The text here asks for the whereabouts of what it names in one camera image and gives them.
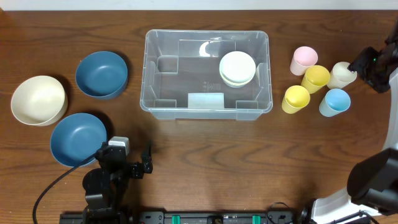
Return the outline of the light blue plastic cup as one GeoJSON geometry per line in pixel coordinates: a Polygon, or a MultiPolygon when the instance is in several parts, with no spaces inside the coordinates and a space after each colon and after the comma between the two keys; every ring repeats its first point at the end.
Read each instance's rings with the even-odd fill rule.
{"type": "Polygon", "coordinates": [[[325,117],[338,115],[351,106],[351,98],[349,94],[342,89],[329,90],[319,106],[319,112],[325,117]]]}

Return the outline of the white small bowl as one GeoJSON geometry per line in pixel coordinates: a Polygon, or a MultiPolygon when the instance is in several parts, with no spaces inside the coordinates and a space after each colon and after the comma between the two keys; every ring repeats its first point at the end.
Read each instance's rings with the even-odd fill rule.
{"type": "Polygon", "coordinates": [[[252,80],[256,72],[254,59],[241,51],[227,53],[221,59],[219,68],[220,73],[234,83],[248,82],[252,80]]]}

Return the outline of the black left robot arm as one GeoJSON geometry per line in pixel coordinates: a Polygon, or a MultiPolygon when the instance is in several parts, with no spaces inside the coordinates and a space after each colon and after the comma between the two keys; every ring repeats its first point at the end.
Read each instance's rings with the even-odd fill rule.
{"type": "Polygon", "coordinates": [[[82,182],[88,204],[83,211],[83,223],[132,223],[132,216],[121,201],[131,179],[142,179],[152,173],[151,146],[149,142],[140,162],[129,162],[127,147],[102,143],[95,153],[100,167],[89,171],[82,182]]]}

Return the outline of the yellow small bowl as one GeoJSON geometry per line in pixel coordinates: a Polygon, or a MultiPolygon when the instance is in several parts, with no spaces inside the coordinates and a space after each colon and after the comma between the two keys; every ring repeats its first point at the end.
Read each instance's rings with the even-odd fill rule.
{"type": "Polygon", "coordinates": [[[220,76],[221,76],[222,80],[223,80],[225,83],[229,83],[229,84],[231,84],[231,85],[246,85],[246,84],[248,84],[248,83],[251,81],[251,80],[249,80],[248,82],[234,83],[234,82],[229,81],[222,73],[220,74],[220,76]]]}

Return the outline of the pale grey-blue small bowl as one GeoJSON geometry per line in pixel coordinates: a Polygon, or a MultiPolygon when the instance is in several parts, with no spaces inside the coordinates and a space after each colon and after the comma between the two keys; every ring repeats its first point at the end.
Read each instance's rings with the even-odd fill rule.
{"type": "Polygon", "coordinates": [[[231,87],[231,88],[242,88],[242,87],[246,86],[246,85],[231,85],[229,83],[226,83],[226,85],[231,87]]]}

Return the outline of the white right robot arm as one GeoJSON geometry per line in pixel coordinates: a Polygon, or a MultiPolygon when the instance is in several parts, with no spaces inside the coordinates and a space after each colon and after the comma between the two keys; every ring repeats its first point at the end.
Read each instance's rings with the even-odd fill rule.
{"type": "Polygon", "coordinates": [[[391,93],[387,137],[381,152],[357,163],[345,188],[304,206],[296,223],[375,223],[397,213],[397,28],[382,50],[367,47],[343,69],[378,93],[391,93]]]}

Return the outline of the orange-yellow plastic cup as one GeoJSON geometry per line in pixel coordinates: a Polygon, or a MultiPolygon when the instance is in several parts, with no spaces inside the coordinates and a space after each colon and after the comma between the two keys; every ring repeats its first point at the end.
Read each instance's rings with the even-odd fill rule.
{"type": "Polygon", "coordinates": [[[306,70],[301,85],[306,88],[310,94],[313,94],[327,85],[329,81],[329,71],[321,65],[314,65],[306,70]]]}

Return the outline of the cream plastic cup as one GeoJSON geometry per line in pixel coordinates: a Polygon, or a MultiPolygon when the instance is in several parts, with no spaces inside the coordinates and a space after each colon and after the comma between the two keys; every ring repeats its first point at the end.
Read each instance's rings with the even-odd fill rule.
{"type": "Polygon", "coordinates": [[[330,72],[330,81],[327,84],[329,89],[342,89],[355,81],[358,74],[348,70],[349,65],[348,62],[338,62],[333,66],[330,72]]]}

